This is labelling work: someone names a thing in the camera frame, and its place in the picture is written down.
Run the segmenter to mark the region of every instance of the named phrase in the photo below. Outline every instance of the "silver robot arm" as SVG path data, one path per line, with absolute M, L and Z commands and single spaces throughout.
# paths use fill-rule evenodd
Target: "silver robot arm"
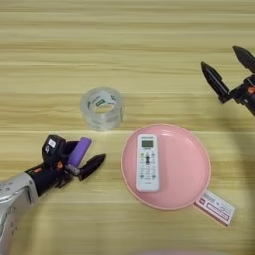
M 8 255 L 21 216 L 38 200 L 33 179 L 21 173 L 0 184 L 0 255 Z

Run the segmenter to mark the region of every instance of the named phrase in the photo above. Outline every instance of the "tape roll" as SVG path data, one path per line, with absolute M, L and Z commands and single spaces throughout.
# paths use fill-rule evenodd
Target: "tape roll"
M 123 119 L 121 94 L 112 88 L 100 87 L 86 92 L 81 98 L 80 108 L 89 128 L 95 131 L 114 128 Z

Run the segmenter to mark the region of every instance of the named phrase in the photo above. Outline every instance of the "pink pan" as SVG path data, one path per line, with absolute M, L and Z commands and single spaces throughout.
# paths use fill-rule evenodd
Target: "pink pan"
M 136 189 L 140 134 L 154 134 L 158 139 L 158 192 Z M 141 202 L 161 210 L 177 210 L 203 195 L 210 181 L 211 166 L 206 150 L 191 132 L 175 125 L 156 124 L 143 127 L 130 137 L 122 155 L 122 174 L 131 193 Z

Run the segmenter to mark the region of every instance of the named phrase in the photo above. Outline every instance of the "remote control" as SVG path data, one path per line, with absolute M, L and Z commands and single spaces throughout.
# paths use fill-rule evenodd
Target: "remote control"
M 138 137 L 136 188 L 140 192 L 159 191 L 159 160 L 156 135 L 141 134 Z

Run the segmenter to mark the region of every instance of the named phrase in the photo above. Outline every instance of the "label sticker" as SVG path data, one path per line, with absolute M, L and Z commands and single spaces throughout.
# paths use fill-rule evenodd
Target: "label sticker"
M 225 226 L 229 226 L 235 212 L 234 206 L 208 190 L 195 205 Z
M 56 146 L 56 143 L 53 141 L 53 140 L 49 140 L 49 142 L 48 142 L 48 145 L 50 146 L 50 147 L 52 147 L 52 148 L 55 148 L 55 146 Z

